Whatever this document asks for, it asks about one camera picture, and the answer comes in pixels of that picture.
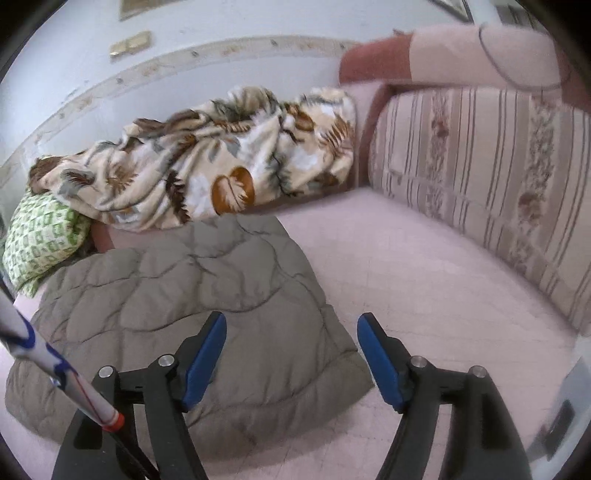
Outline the olive quilted hooded jacket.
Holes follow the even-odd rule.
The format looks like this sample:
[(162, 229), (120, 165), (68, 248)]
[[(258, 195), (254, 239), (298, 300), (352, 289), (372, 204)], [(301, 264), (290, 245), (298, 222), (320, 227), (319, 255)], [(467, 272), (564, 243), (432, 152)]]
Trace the olive quilted hooded jacket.
[(270, 215), (224, 215), (64, 267), (32, 325), (84, 377), (141, 369), (198, 333), (212, 311), (228, 337), (185, 417), (204, 460), (321, 427), (373, 386), (303, 250)]

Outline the pink quilted mattress cover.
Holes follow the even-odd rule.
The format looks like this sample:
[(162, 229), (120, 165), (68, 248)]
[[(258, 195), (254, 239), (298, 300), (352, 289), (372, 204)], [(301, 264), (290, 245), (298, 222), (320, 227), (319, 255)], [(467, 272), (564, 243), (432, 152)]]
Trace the pink quilted mattress cover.
[[(571, 369), (577, 334), (521, 276), (445, 224), (360, 189), (276, 213), (342, 324), (372, 311), (389, 335), (440, 368), (484, 366), (531, 444)], [(32, 479), (58, 446), (5, 409), (12, 357), (1, 346), (1, 434)], [(375, 479), (400, 416), (377, 389), (328, 426), (205, 465), (211, 479)]]

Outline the black phone on floor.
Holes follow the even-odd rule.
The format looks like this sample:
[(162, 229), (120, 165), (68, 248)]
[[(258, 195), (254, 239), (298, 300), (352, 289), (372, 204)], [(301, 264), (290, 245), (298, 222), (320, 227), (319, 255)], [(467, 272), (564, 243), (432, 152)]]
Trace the black phone on floor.
[(563, 443), (575, 418), (575, 410), (569, 400), (564, 400), (550, 427), (542, 434), (542, 446), (546, 458), (551, 460)]

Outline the maroon pillow under blanket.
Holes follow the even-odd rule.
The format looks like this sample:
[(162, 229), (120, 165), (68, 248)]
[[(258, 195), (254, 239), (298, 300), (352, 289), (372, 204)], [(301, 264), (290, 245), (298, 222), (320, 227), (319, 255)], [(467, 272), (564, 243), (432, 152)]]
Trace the maroon pillow under blanket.
[(118, 230), (104, 223), (93, 221), (90, 234), (97, 251), (104, 253), (112, 249), (137, 246), (140, 237), (137, 234)]

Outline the green white patterned pillow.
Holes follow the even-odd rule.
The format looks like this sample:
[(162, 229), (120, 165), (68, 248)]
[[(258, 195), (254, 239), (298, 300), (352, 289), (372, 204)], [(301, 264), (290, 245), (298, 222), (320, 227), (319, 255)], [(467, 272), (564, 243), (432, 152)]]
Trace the green white patterned pillow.
[(44, 277), (85, 243), (91, 220), (49, 192), (26, 191), (10, 220), (2, 265), (18, 294), (32, 297)]

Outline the striped floral bolster cushion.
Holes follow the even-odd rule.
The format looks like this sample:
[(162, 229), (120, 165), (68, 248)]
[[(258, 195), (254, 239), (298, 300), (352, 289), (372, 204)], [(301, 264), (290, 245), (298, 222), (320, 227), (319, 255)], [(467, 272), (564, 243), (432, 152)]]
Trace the striped floral bolster cushion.
[(392, 97), (370, 143), (370, 183), (443, 222), (590, 332), (590, 116), (493, 88)]

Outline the leaf print fleece blanket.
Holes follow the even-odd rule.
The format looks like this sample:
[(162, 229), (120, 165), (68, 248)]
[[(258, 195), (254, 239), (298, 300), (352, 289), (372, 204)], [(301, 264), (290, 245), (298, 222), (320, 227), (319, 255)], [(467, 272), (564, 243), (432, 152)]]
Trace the leaf print fleece blanket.
[(355, 134), (355, 103), (342, 90), (280, 101), (240, 87), (164, 121), (138, 118), (115, 142), (42, 157), (28, 185), (118, 229), (170, 229), (344, 185)]

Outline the pink maroon headboard cushion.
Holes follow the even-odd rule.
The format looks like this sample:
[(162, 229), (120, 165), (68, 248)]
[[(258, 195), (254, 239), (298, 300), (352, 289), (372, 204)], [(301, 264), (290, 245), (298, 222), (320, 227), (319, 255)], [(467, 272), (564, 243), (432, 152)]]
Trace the pink maroon headboard cushion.
[(510, 88), (590, 109), (590, 88), (550, 35), (500, 24), (424, 27), (353, 47), (339, 82), (369, 81)]

